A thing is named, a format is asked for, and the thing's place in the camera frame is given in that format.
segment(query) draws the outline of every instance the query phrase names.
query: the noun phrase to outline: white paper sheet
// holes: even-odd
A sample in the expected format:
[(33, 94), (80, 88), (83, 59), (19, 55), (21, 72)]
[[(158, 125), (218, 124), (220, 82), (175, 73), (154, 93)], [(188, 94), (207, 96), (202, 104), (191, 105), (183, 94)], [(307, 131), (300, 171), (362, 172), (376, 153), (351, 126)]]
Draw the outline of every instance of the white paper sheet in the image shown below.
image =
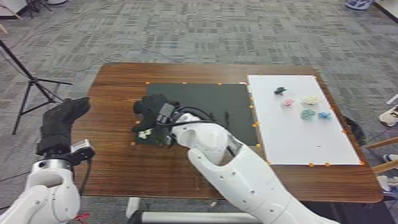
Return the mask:
[[(273, 94), (279, 87), (287, 89), (282, 96)], [(248, 75), (248, 90), (270, 163), (358, 165), (355, 149), (341, 132), (342, 127), (314, 76)], [(318, 105), (302, 103), (305, 96), (318, 96)], [(295, 100), (289, 107), (282, 105), (284, 99)], [(318, 114), (312, 120), (302, 120), (303, 109), (312, 109), (316, 113), (330, 112), (330, 120), (319, 119)]]

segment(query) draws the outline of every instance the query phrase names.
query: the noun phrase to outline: blue toy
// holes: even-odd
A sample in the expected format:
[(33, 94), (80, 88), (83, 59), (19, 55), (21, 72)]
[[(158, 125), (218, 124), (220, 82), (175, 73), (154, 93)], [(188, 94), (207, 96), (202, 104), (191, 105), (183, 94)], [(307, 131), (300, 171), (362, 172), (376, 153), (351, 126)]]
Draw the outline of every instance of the blue toy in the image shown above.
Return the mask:
[(330, 119), (332, 119), (332, 113), (328, 113), (328, 112), (319, 112), (319, 113), (318, 113), (318, 117), (319, 117), (321, 119), (330, 120)]

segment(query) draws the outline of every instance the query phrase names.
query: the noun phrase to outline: black mat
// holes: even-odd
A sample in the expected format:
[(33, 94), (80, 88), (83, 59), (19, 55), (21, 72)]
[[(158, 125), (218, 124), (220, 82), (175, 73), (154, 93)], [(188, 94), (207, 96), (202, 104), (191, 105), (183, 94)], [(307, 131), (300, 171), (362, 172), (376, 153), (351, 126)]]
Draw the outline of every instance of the black mat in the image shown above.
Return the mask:
[[(247, 86), (241, 84), (149, 84), (145, 95), (163, 94), (183, 106), (197, 107), (213, 115), (215, 122), (225, 127), (239, 141), (257, 144), (252, 128), (252, 109)], [(136, 139), (136, 144), (151, 141)]]

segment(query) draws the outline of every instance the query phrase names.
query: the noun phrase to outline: gray carpet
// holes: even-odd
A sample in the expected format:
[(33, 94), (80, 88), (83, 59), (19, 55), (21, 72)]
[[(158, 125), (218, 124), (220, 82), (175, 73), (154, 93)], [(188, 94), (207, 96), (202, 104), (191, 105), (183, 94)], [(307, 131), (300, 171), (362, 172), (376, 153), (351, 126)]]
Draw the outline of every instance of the gray carpet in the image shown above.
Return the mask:
[[(62, 97), (87, 94), (106, 62), (311, 65), (367, 139), (385, 131), (376, 116), (398, 93), (398, 26), (373, 7), (366, 12), (350, 11), (341, 0), (71, 0), (51, 9), (33, 19), (24, 16), (23, 21), (1, 21), (10, 35), (0, 33), (0, 38), (28, 70), (42, 78), (74, 83), (58, 88)], [(28, 171), (37, 159), (44, 109), (23, 117), (12, 136), (24, 78), (1, 58), (0, 69), (3, 179)], [(30, 105), (40, 100), (33, 92)], [(373, 140), (396, 135), (392, 128)], [(374, 155), (364, 152), (374, 165), (396, 146), (376, 150)], [(23, 183), (24, 177), (0, 182), (0, 207), (14, 201)], [(88, 223), (122, 223), (124, 203), (122, 198), (85, 198)], [(193, 210), (207, 209), (200, 201), (147, 202), (165, 205), (163, 210), (181, 208), (183, 203)]]

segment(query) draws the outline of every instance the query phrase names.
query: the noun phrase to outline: black tripod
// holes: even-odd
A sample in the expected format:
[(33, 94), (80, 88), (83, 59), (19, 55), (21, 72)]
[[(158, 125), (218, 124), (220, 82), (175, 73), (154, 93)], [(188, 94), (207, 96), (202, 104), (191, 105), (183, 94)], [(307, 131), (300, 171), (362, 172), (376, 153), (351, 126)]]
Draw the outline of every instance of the black tripod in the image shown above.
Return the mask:
[[(5, 44), (3, 41), (0, 40), (0, 47), (3, 48), (3, 51), (24, 73), (24, 77), (28, 78), (28, 86), (26, 86), (26, 91), (24, 91), (24, 96), (23, 96), (23, 102), (21, 102), (21, 108), (19, 108), (19, 112), (17, 112), (17, 118), (16, 118), (16, 124), (14, 124), (14, 130), (12, 130), (12, 135), (16, 134), (16, 130), (17, 130), (17, 125), (19, 125), (19, 121), (21, 121), (21, 116), (32, 112), (35, 109), (39, 109), (42, 106), (46, 106), (49, 103), (56, 103), (55, 98), (62, 101), (60, 97), (56, 96), (56, 94), (49, 91), (49, 89), (40, 85), (40, 82), (49, 82), (49, 83), (56, 83), (56, 84), (64, 84), (64, 85), (71, 85), (71, 83), (67, 82), (58, 82), (48, 79), (39, 79), (32, 76)], [(32, 107), (28, 110), (24, 110), (24, 105), (26, 105), (26, 100), (28, 100), (28, 93), (30, 93), (30, 88), (35, 86), (35, 88), (39, 89), (39, 92), (42, 93), (44, 97), (46, 97), (46, 102), (42, 104), (39, 104), (35, 107)]]

